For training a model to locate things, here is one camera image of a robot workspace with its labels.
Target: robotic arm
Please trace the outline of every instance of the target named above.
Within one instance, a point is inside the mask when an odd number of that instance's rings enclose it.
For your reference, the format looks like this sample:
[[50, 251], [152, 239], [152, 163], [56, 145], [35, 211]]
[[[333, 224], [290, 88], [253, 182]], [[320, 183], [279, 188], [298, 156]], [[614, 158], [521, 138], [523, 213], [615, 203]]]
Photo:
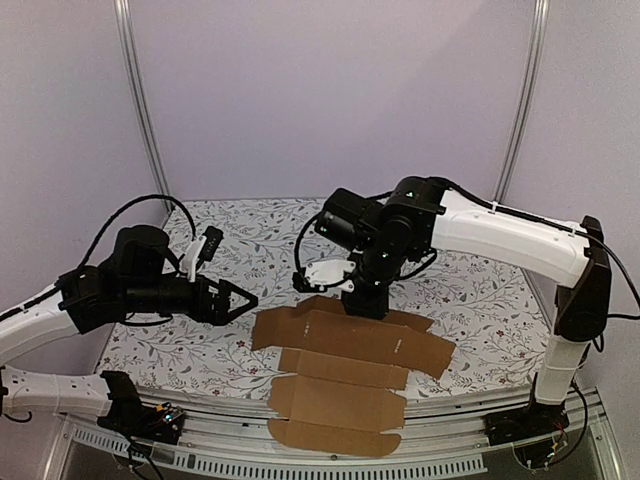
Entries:
[[[230, 282], [197, 274], [213, 259], [221, 240], [222, 232], [208, 227], [178, 260], [161, 229], [123, 228], [113, 254], [99, 266], [68, 272], [43, 293], [0, 315], [0, 366], [45, 343], [124, 322], [130, 313], [169, 318], [181, 313], [200, 323], [228, 324], [258, 300]], [[175, 272], [162, 273], [165, 260]], [[232, 294], [245, 303], [232, 309]], [[1, 368], [0, 414], [33, 411], [94, 415], [98, 425], [125, 437], [173, 444], [184, 421], [184, 412], [170, 404], [142, 405], [133, 382], [122, 372], [74, 377]]]
[[338, 189], [315, 217], [315, 231], [351, 252], [294, 275], [300, 291], [343, 290], [351, 315], [382, 319], [389, 285], [408, 260], [434, 249], [510, 263], [558, 283], [557, 318], [529, 405], [489, 415], [491, 444], [547, 434], [568, 426], [564, 401], [589, 343], [605, 329], [611, 268], [600, 223], [544, 219], [484, 202], [441, 178], [408, 177], [386, 204]]

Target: table surface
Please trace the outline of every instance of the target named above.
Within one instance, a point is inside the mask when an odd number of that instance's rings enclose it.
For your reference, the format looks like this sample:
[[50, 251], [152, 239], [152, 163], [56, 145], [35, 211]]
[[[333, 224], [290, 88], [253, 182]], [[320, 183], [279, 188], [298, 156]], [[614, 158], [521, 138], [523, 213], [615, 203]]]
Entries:
[[[201, 273], [253, 292], [258, 309], [225, 327], [181, 315], [159, 327], [117, 325], [98, 371], [124, 371], [138, 385], [186, 394], [268, 398], [272, 378], [280, 375], [280, 348], [250, 350], [255, 313], [307, 297], [291, 284], [293, 244], [321, 204], [309, 199], [187, 202], [198, 231], [215, 225], [224, 232], [213, 261]], [[165, 230], [171, 248], [183, 252], [190, 231], [180, 211], [171, 215]], [[315, 234], [308, 234], [301, 250], [304, 263], [344, 255]], [[427, 271], [394, 284], [390, 297], [392, 308], [434, 319], [430, 331], [457, 345], [440, 380], [411, 372], [406, 390], [398, 392], [409, 400], [526, 385], [542, 362], [549, 329], [519, 268], [440, 251]], [[138, 315], [133, 320], [152, 319], [157, 318]]]

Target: white plastic part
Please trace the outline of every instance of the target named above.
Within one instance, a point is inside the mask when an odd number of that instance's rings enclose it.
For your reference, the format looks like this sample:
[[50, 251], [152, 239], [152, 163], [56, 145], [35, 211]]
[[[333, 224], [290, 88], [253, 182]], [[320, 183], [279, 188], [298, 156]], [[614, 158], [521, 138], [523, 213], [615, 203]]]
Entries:
[[[491, 258], [548, 277], [573, 288], [589, 259], [587, 239], [546, 225], [495, 212], [470, 202], [458, 192], [447, 191], [441, 205], [444, 215], [436, 217], [431, 245]], [[584, 231], [575, 222], [560, 223]]]
[[[355, 262], [348, 260], [323, 260], [309, 265], [305, 270], [305, 278], [312, 287], [323, 287], [343, 280], [345, 274], [353, 272], [354, 268], [356, 268]], [[352, 292], [354, 285], [351, 280], [347, 280], [337, 288]]]
[[62, 294], [57, 292], [0, 322], [0, 365], [40, 345], [79, 333], [69, 314], [58, 307], [61, 301]]
[[189, 244], [184, 257], [182, 257], [182, 260], [180, 261], [180, 271], [187, 274], [187, 280], [190, 283], [194, 283], [196, 281], [198, 258], [205, 243], [207, 243], [207, 237], [200, 235]]
[[536, 380], [534, 394], [538, 403], [559, 405], [564, 401], [587, 345], [589, 342], [570, 342], [558, 335], [549, 337]]
[[47, 375], [7, 366], [0, 376], [9, 391], [2, 398], [3, 414], [64, 412], [102, 417], [111, 408], [109, 387], [99, 375]]

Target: cardboard box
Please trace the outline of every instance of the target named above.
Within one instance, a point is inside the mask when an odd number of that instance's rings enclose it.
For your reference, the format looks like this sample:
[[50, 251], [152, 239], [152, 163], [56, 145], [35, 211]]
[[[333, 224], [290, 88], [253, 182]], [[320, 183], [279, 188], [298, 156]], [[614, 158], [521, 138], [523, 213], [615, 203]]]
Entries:
[[408, 368], [440, 378], [455, 344], [427, 332], [433, 321], [392, 311], [384, 321], [346, 315], [339, 300], [312, 297], [297, 307], [258, 313], [253, 350], [285, 347], [269, 406], [278, 442], [368, 457], [389, 455], [404, 425]]

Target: leaf pattern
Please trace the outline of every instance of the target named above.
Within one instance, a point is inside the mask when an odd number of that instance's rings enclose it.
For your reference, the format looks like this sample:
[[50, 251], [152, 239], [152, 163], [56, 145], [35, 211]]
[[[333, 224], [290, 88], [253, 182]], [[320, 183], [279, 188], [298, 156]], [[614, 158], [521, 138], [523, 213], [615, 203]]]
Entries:
[[[215, 225], [224, 240], [202, 273], [232, 281], [259, 296], [258, 309], [295, 305], [305, 296], [291, 284], [293, 245], [320, 200], [187, 202], [198, 231]], [[171, 248], [183, 252], [189, 227], [182, 213], [166, 225]], [[304, 263], [344, 258], [315, 234], [303, 242]], [[391, 289], [391, 306], [435, 320], [431, 331], [456, 342], [440, 380], [411, 372], [409, 400], [525, 385], [541, 364], [549, 334], [520, 269], [465, 253], [441, 251], [425, 272]], [[226, 327], [175, 315], [160, 327], [117, 325], [98, 370], [127, 372], [139, 385], [184, 393], [264, 399], [278, 372], [279, 348], [250, 350], [255, 311]], [[157, 320], [137, 315], [135, 321]]]

